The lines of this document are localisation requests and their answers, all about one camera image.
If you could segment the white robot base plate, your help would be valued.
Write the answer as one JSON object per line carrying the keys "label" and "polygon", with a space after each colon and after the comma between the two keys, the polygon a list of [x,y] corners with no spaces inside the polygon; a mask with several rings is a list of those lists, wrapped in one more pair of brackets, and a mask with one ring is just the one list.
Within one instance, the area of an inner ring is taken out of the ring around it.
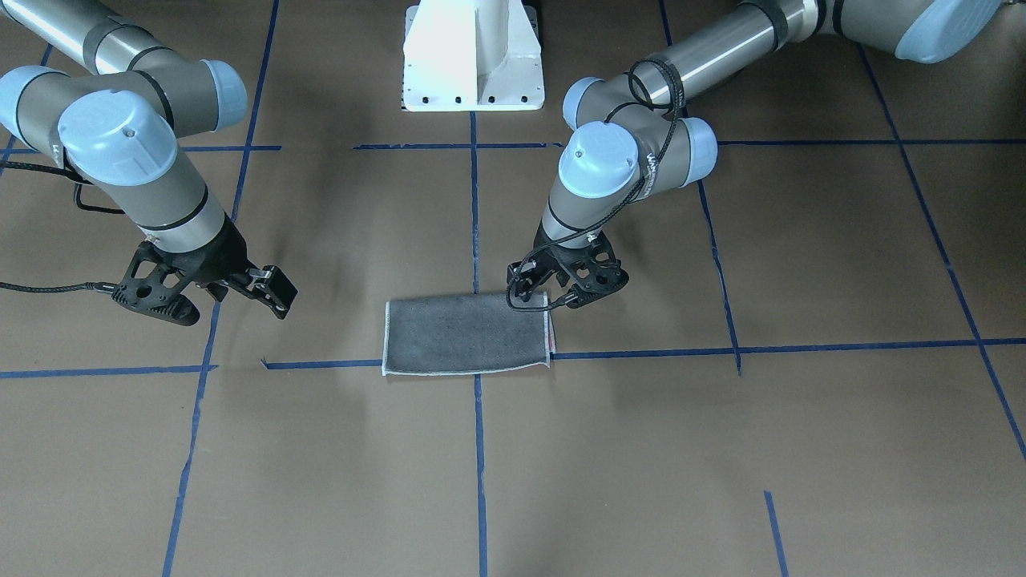
{"label": "white robot base plate", "polygon": [[406,10],[401,106],[410,112],[543,108],[535,1],[421,1]]}

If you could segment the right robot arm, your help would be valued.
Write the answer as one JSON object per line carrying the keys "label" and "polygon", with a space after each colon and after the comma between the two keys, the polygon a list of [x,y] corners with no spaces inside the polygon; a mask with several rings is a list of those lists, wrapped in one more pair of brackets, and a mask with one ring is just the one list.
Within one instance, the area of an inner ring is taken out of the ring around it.
{"label": "right robot arm", "polygon": [[2,125],[77,185],[98,187],[144,240],[117,284],[91,284],[133,312],[177,325],[200,314],[195,284],[216,301],[230,291],[285,318],[297,296],[276,266],[250,262],[180,138],[238,124],[247,91],[228,63],[189,61],[98,1],[4,1],[2,14],[87,69],[45,66],[2,76]]}

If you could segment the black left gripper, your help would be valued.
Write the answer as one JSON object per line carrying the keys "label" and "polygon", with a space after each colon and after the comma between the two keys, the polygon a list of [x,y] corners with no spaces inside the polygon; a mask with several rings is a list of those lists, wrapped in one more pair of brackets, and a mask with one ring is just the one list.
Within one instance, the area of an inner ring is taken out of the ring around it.
{"label": "black left gripper", "polygon": [[602,232],[594,240],[586,240],[582,248],[565,248],[550,241],[546,233],[535,234],[534,249],[529,258],[532,267],[512,263],[507,269],[508,296],[511,300],[528,302],[532,293],[541,293],[551,277],[556,277],[567,293],[557,300],[576,309],[620,291],[629,281],[629,274],[620,266],[611,248],[611,241]]}

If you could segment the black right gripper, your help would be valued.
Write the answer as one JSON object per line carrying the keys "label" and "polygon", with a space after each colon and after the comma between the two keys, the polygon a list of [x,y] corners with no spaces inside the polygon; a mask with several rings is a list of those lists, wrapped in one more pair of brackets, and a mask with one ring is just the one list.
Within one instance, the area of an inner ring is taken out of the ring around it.
{"label": "black right gripper", "polygon": [[225,220],[216,237],[201,248],[166,252],[144,241],[135,251],[112,300],[122,307],[171,322],[191,326],[200,318],[196,306],[183,294],[197,284],[218,302],[228,291],[263,304],[278,319],[292,309],[298,291],[275,265],[256,269],[247,259],[246,243],[231,220]]}

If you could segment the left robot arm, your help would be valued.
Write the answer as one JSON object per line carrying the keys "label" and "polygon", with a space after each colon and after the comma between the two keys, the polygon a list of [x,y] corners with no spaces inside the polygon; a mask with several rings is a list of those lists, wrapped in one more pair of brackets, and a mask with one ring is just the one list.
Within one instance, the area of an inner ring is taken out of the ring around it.
{"label": "left robot arm", "polygon": [[508,267],[508,305],[546,312],[590,304],[627,284],[604,225],[627,205],[713,171],[716,136],[686,103],[815,35],[835,35],[917,63],[945,61],[996,14],[996,1],[740,1],[728,15],[622,75],[568,88],[573,137],[536,230]]}

